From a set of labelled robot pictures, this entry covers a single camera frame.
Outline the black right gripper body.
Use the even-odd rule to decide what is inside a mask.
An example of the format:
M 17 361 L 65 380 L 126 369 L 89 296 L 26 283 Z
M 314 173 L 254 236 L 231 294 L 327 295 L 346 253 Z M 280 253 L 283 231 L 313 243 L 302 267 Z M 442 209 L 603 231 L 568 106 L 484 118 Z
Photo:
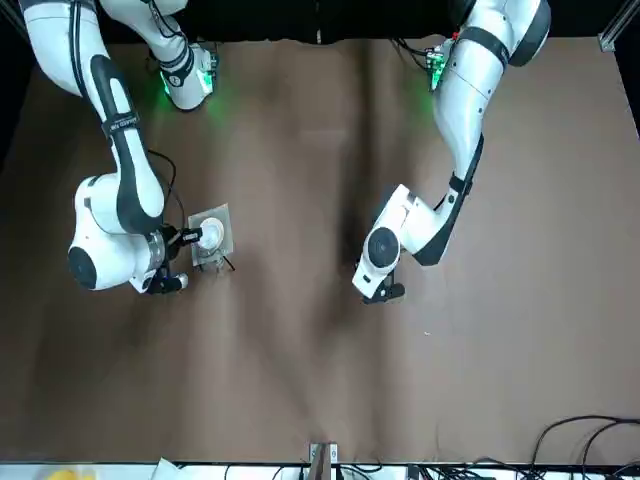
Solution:
M 181 249 L 182 230 L 170 224 L 162 225 L 162 237 L 165 249 L 165 261 L 171 262 L 177 256 Z

